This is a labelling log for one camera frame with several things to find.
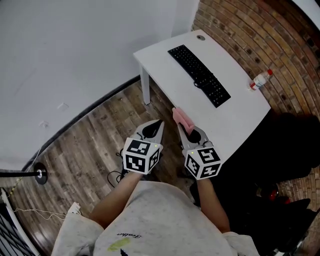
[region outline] white desk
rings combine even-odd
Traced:
[[[202,35],[205,40],[197,39]],[[215,108],[203,91],[194,86],[186,71],[168,50],[185,45],[215,75],[231,95]],[[226,161],[249,137],[268,113],[270,106],[260,91],[248,90],[250,78],[215,40],[202,30],[182,34],[134,53],[140,65],[143,100],[150,103],[149,76],[170,99],[204,130],[219,156]]]

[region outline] person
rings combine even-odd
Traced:
[[[211,181],[197,180],[201,209],[177,187],[129,172],[88,218],[68,213],[52,256],[258,256],[230,231]]]

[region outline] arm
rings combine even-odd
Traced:
[[[201,211],[220,230],[230,232],[229,219],[222,208],[210,179],[197,180]]]
[[[98,203],[89,219],[101,225],[104,229],[113,222],[124,210],[132,192],[143,175],[129,172],[119,184],[100,203]]]

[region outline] black keyboard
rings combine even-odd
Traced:
[[[214,74],[184,44],[168,50],[168,53],[183,67],[194,80],[194,85],[204,92],[216,108],[231,98]]]

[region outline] white wall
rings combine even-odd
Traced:
[[[0,169],[20,170],[72,118],[137,76],[132,53],[189,31],[198,1],[1,0]],[[69,108],[58,111],[63,102]]]
[[[320,30],[320,7],[315,0],[293,0]]]

